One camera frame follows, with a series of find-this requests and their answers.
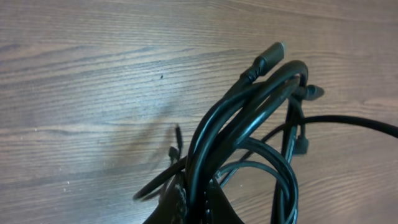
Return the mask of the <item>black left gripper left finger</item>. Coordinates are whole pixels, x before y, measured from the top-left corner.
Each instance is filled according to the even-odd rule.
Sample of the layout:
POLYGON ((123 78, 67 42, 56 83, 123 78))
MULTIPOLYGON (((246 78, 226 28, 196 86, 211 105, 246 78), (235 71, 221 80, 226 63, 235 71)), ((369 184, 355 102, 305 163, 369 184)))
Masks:
POLYGON ((187 214, 187 193, 184 173, 171 181, 164 197, 144 224, 184 224, 187 214))

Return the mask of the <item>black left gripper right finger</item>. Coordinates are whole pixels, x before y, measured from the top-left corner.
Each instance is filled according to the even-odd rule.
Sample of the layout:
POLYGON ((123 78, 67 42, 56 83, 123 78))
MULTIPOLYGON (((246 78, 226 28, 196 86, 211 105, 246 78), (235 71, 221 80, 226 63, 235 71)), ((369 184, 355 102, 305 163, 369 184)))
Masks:
POLYGON ((205 198, 204 223, 243 224, 215 179, 210 180, 205 198))

